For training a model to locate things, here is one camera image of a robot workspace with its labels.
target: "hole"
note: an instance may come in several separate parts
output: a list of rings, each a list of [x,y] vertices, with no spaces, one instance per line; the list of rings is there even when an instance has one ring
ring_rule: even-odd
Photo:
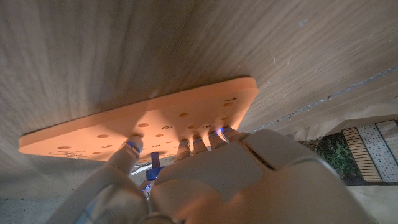
[[[189,115],[188,113],[182,113],[182,114],[180,114],[180,117],[183,118],[183,117],[188,116],[188,115]]]
[[[138,124],[138,126],[139,126],[140,128],[143,128],[143,127],[148,127],[149,124],[147,124],[147,123],[141,123],[141,124]]]
[[[232,104],[234,104],[234,103],[229,102],[229,103],[225,103],[223,106],[227,107],[227,106],[231,106]]]

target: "blue component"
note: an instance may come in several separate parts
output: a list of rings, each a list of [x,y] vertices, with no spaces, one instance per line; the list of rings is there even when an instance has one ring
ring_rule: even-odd
[[[146,171],[147,180],[148,181],[155,180],[163,168],[164,167],[156,167],[156,168],[147,170]]]
[[[136,149],[136,148],[132,145],[131,142],[127,142],[127,144],[128,144],[129,146],[131,146],[133,149],[135,149],[135,150],[139,153],[139,149]]]

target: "peg board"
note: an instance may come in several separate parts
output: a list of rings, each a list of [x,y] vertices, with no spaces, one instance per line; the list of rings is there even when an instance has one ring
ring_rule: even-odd
[[[24,154],[107,161],[132,134],[143,136],[138,163],[177,153],[179,140],[223,126],[237,129],[258,93],[251,77],[194,88],[52,126],[19,139]]]

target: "orange foam board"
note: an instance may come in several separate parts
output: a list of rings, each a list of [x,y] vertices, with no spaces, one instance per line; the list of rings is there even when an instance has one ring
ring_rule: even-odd
[[[52,126],[19,139],[19,152],[40,156],[107,161],[132,134],[144,141],[140,162],[150,153],[177,153],[179,140],[223,126],[237,129],[258,93],[251,77],[237,78],[134,103]]]

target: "robotic hand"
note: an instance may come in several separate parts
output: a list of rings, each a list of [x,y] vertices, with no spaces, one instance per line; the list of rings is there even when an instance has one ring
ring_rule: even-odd
[[[129,138],[48,223],[373,222],[337,173],[301,144],[270,130],[221,133],[228,143],[209,133],[211,151],[199,136],[193,152],[182,140],[170,166],[152,156],[141,188],[127,175],[142,141]]]

